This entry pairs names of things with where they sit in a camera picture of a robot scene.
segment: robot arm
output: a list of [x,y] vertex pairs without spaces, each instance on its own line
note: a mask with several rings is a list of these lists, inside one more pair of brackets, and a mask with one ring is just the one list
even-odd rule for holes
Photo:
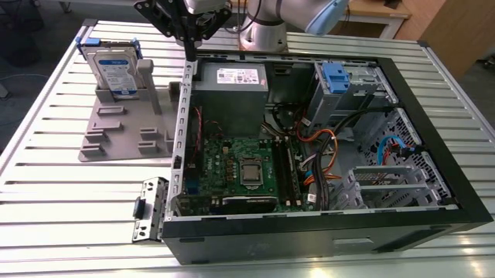
[[[324,35],[345,11],[348,0],[249,0],[240,29],[244,49],[276,52],[285,48],[285,23]],[[232,15],[225,0],[144,0],[133,7],[165,37],[175,37],[185,59],[196,61],[196,48]]]
[[240,33],[245,50],[279,52],[287,47],[285,22],[316,36],[328,34],[348,0],[249,0]]
[[201,40],[213,36],[232,15],[225,0],[145,0],[133,7],[167,38],[175,37],[188,61],[196,61]]

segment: metal bracket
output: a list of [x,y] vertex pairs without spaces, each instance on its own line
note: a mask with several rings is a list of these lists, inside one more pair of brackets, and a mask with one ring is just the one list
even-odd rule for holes
[[358,166],[348,171],[341,183],[335,186],[331,194],[331,207],[335,210],[367,209],[368,203],[363,196],[374,192],[394,192],[390,199],[379,198],[372,207],[400,207],[416,199],[420,206],[436,205],[438,198],[427,201],[431,189],[426,184],[428,175],[414,166]]
[[132,243],[161,242],[163,210],[167,201],[168,181],[151,178],[143,181],[141,194],[133,206],[136,219],[132,232]]

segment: ram slot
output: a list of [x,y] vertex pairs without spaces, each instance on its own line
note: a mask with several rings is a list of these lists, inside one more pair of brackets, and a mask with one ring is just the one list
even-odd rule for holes
[[293,159],[293,149],[291,139],[285,140],[287,143],[287,154],[288,154],[288,162],[291,165],[291,182],[289,182],[289,190],[291,190],[291,197],[292,197],[292,205],[300,206],[300,191],[299,191],[299,183],[297,183],[297,173],[295,171],[295,159]]
[[273,169],[277,178],[280,202],[291,206],[291,204],[295,204],[295,192],[285,142],[273,142],[271,151],[273,155]]

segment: red wire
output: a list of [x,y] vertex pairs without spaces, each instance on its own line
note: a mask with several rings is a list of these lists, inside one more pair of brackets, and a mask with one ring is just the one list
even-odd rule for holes
[[200,128],[197,130],[197,137],[196,137],[196,146],[195,146],[195,152],[192,153],[191,157],[191,163],[195,162],[195,157],[196,157],[196,152],[197,152],[197,146],[200,144],[201,140],[201,112],[200,110],[195,107],[196,113],[197,113],[197,120],[200,122]]
[[221,129],[220,124],[219,124],[217,121],[215,121],[215,120],[205,120],[204,124],[207,124],[207,123],[213,123],[213,124],[216,124],[216,127],[217,127],[219,131],[224,131],[224,130]]
[[390,155],[391,155],[391,150],[390,150],[390,148],[387,148],[386,154],[384,154],[384,161],[382,161],[382,165],[387,165],[387,159],[388,159]]

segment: blue hard drive label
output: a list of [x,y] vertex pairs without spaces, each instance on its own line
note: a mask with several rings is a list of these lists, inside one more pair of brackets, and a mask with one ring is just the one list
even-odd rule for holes
[[136,94],[137,87],[133,75],[129,74],[129,61],[100,60],[101,75],[108,83],[111,92],[119,96]]
[[129,62],[125,60],[100,60],[100,65],[128,65]]

